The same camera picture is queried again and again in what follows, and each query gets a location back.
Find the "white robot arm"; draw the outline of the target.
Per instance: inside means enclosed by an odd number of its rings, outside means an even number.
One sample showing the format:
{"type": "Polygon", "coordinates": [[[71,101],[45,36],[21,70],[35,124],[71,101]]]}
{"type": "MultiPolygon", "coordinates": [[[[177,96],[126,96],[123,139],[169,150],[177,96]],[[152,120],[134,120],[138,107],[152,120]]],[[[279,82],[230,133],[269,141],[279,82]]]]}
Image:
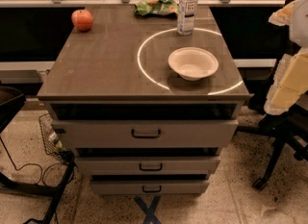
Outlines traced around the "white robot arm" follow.
{"type": "Polygon", "coordinates": [[[269,22],[289,26],[289,39],[300,46],[285,54],[277,65],[264,110],[267,114],[286,112],[308,90],[308,0],[295,0],[269,17],[269,22]]]}

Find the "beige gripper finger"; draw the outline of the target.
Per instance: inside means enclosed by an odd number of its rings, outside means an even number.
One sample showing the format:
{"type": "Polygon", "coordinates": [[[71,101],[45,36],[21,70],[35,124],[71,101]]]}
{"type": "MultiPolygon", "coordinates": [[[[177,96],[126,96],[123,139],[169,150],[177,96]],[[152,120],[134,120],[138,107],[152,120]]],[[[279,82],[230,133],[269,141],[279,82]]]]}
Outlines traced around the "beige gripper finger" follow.
{"type": "Polygon", "coordinates": [[[269,23],[277,26],[290,25],[291,15],[296,1],[292,1],[269,17],[269,23]]]}

